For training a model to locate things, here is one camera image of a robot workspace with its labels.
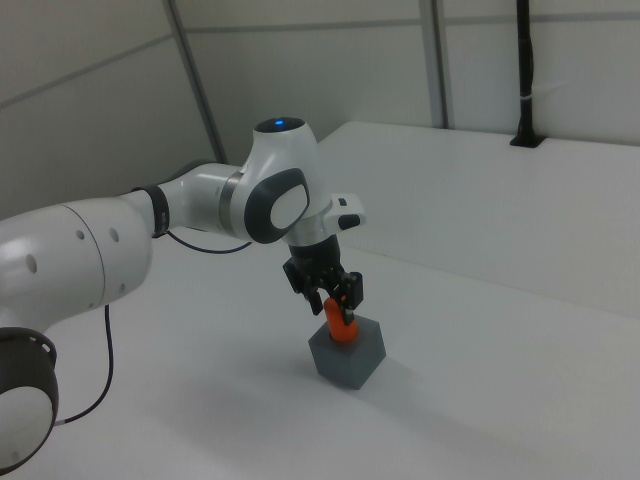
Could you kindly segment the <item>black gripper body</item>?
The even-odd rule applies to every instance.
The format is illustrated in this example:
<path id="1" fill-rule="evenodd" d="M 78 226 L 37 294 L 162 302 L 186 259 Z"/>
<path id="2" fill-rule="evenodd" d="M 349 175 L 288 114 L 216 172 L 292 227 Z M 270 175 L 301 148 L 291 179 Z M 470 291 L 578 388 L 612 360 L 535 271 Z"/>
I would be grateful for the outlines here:
<path id="1" fill-rule="evenodd" d="M 303 277 L 320 277 L 324 272 L 341 272 L 341 251 L 336 235 L 309 246 L 290 246 L 291 260 Z"/>

